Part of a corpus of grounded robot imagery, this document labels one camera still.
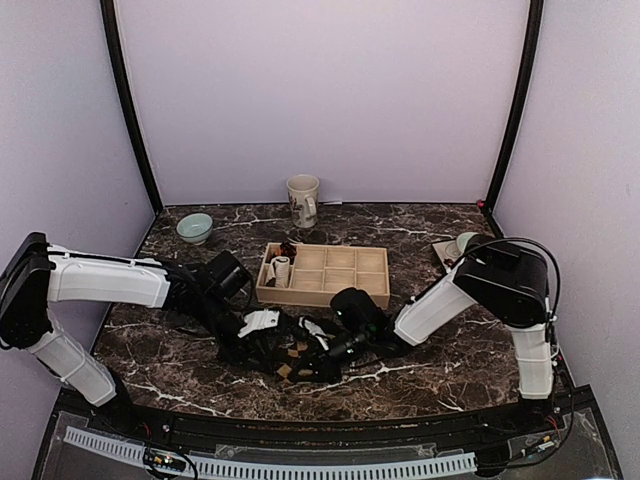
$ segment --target dark marble surface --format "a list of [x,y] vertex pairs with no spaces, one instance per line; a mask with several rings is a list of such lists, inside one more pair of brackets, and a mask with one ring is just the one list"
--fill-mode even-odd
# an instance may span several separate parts
[[[183,243],[177,222],[194,212],[214,218],[202,246]],[[268,242],[386,247],[390,312],[440,274],[430,244],[465,231],[489,233],[474,205],[364,204],[321,206],[318,225],[293,226],[288,205],[171,207],[154,225],[140,257],[207,261],[228,249],[257,275]],[[293,309],[329,318],[329,309]],[[175,314],[116,305],[95,349],[119,372],[134,401],[168,410],[269,420],[380,420],[466,411],[517,400],[518,370],[509,332],[473,307],[408,356],[349,370],[341,383],[285,385],[220,364],[210,338]]]

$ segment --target small white cup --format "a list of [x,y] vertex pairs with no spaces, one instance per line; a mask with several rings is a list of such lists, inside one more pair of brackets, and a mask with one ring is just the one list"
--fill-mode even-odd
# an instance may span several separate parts
[[313,175],[296,175],[287,180],[293,224],[311,228],[318,221],[318,188],[320,180]]

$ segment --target wooden tray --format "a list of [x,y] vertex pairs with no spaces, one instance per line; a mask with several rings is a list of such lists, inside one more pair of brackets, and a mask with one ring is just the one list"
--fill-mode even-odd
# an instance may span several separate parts
[[336,293],[356,287],[371,295],[379,307],[389,306],[386,248],[295,245],[297,255],[290,267],[289,287],[267,287],[269,263],[279,246],[267,245],[256,285],[260,303],[328,307]]

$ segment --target small bowl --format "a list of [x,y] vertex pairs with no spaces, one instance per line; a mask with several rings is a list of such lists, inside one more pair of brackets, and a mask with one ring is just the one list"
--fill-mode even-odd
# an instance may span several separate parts
[[460,250],[460,255],[464,253],[469,240],[471,240],[471,238],[475,237],[476,235],[478,235],[476,232],[464,232],[458,235],[458,238],[456,238],[456,246],[458,247],[458,250]]
[[180,220],[176,230],[185,242],[202,245],[213,231],[213,219],[206,213],[194,213]]

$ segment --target mug handle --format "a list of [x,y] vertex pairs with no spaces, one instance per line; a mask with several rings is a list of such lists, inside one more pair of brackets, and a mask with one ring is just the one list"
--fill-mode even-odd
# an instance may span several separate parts
[[305,197],[304,201],[309,205],[309,215],[307,215],[307,218],[315,217],[318,214],[318,209],[316,207],[316,201],[314,200],[314,198]]

